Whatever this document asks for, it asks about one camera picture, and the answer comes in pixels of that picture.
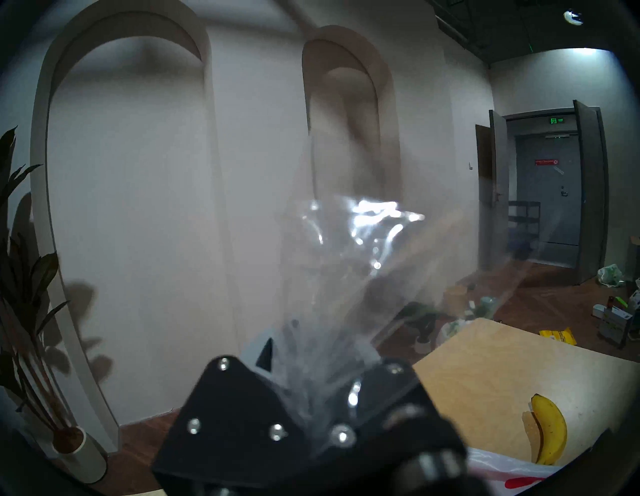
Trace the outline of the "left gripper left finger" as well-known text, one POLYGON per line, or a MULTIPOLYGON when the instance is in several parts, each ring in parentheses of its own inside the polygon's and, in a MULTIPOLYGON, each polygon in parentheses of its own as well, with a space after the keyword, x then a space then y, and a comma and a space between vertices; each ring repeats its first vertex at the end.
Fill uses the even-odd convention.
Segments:
POLYGON ((166 495, 307 495, 309 461, 271 381, 273 339, 214 357, 173 422, 152 473, 166 495))

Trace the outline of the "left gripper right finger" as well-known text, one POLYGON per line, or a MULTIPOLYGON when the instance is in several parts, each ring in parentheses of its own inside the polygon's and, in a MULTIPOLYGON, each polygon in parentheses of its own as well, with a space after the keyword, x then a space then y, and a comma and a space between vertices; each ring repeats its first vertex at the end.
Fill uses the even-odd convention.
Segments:
POLYGON ((467 448, 400 359, 310 362, 310 457, 329 460, 420 453, 464 460, 467 448))

